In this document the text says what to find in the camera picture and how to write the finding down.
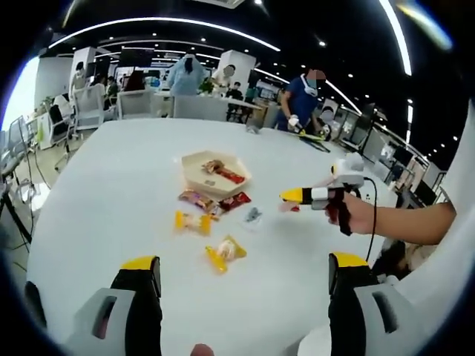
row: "wooden tray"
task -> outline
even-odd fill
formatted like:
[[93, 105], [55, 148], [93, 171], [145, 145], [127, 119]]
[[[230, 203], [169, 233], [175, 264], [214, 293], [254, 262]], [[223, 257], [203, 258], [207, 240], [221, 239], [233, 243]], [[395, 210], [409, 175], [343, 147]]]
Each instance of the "wooden tray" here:
[[[226, 168], [245, 177], [244, 182], [236, 184], [219, 174], [207, 174], [202, 165], [213, 159], [222, 161]], [[244, 164], [236, 157], [213, 151], [202, 151], [181, 159], [186, 183], [190, 188], [205, 191], [219, 197], [231, 196], [243, 190], [243, 186], [251, 179], [251, 174]]]

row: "desk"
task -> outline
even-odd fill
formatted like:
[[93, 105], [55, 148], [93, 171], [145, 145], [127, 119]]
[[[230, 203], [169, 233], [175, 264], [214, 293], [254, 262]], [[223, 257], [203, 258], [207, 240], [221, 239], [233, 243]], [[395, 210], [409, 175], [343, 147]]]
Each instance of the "desk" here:
[[[180, 158], [212, 149], [236, 154], [252, 174], [253, 203], [212, 226], [211, 237], [172, 234], [174, 212], [198, 212], [178, 202]], [[285, 355], [285, 349], [327, 323], [328, 254], [366, 257], [369, 237], [346, 237], [323, 212], [278, 212], [282, 190], [326, 178], [344, 152], [324, 154], [286, 133], [247, 133], [239, 124], [187, 119], [106, 122], [68, 163], [42, 208], [27, 278], [40, 292], [48, 332], [64, 342], [73, 316], [99, 288], [109, 287], [128, 259], [156, 254], [161, 261], [162, 351], [189, 355], [196, 343], [216, 355]], [[375, 179], [379, 205], [396, 195]], [[361, 195], [373, 195], [365, 185]], [[263, 210], [258, 232], [240, 225], [252, 206]], [[205, 256], [232, 234], [247, 250], [226, 274]], [[371, 260], [383, 239], [376, 237]]]

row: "human hand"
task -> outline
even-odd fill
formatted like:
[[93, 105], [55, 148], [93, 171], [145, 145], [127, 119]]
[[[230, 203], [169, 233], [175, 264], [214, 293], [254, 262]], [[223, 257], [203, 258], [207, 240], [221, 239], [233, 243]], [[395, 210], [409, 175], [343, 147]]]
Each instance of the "human hand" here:
[[197, 343], [191, 351], [190, 356], [214, 356], [214, 352], [208, 345]]
[[[351, 231], [357, 234], [370, 234], [373, 232], [374, 206], [346, 192], [343, 202], [347, 205], [347, 209], [350, 212], [349, 225]], [[325, 214], [329, 217], [328, 222], [330, 224], [340, 225], [337, 208], [328, 205], [325, 208]]]

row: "small plastic bag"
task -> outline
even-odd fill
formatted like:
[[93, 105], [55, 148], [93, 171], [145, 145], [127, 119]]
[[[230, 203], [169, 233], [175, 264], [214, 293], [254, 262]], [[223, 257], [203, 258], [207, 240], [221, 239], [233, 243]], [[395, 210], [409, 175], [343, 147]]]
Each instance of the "small plastic bag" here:
[[211, 217], [209, 215], [197, 216], [177, 211], [175, 213], [175, 229], [182, 231], [185, 228], [196, 231], [203, 236], [209, 236], [211, 233]]
[[245, 215], [242, 225], [250, 231], [257, 231], [261, 226], [263, 212], [259, 208], [251, 208]]
[[212, 265], [220, 273], [228, 271], [228, 263], [247, 255], [246, 250], [231, 235], [226, 236], [217, 248], [206, 246], [205, 250]]

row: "office chair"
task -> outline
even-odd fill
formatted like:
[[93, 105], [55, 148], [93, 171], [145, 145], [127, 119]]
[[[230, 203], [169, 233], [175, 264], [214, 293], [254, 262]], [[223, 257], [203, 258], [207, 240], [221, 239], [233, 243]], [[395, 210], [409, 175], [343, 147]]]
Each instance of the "office chair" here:
[[373, 129], [375, 104], [368, 104], [363, 108], [361, 116], [356, 120], [350, 138], [340, 139], [340, 143], [352, 152], [361, 153]]

